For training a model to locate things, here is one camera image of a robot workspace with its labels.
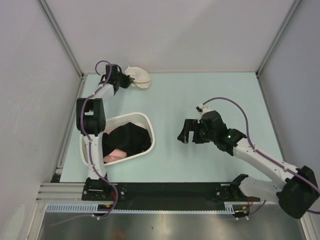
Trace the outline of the beige mesh laundry bag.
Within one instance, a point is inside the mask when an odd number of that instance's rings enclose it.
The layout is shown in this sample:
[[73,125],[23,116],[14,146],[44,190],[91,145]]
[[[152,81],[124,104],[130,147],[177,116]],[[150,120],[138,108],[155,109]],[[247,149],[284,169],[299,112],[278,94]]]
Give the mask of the beige mesh laundry bag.
[[129,66],[124,71],[124,74],[133,79],[131,83],[133,87],[146,90],[152,85],[152,78],[150,74],[140,67]]

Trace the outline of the black bra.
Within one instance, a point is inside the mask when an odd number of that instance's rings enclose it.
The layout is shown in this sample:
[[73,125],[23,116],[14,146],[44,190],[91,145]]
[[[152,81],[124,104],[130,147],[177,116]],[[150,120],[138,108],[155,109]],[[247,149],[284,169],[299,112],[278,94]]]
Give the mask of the black bra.
[[103,157],[109,156],[115,150],[131,157],[147,151],[152,145],[149,132],[132,122],[128,122],[102,135]]

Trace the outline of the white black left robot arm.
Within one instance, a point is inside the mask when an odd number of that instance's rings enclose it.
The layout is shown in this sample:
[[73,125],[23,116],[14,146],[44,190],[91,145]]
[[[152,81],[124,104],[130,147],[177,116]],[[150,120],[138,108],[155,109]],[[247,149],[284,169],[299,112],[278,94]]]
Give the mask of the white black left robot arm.
[[116,190],[107,179],[103,160],[102,140],[106,128],[104,103],[113,97],[119,88],[127,89],[133,79],[124,74],[119,65],[101,60],[105,70],[97,89],[87,97],[76,100],[76,127],[82,135],[87,155],[88,177],[85,180],[81,199],[83,201],[115,200]]

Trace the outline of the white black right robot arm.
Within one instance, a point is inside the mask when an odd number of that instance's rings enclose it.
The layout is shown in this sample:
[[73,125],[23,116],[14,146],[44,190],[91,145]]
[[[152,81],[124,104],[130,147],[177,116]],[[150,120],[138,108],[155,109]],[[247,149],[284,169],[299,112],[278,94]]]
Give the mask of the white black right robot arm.
[[245,197],[277,203],[290,217],[300,219],[320,197],[314,171],[308,166],[301,168],[273,159],[254,145],[241,131],[228,128],[217,111],[207,111],[200,119],[185,119],[177,140],[189,142],[193,133],[195,144],[213,143],[220,151],[245,161],[265,176],[268,181],[239,175],[233,180],[231,196],[242,201]]

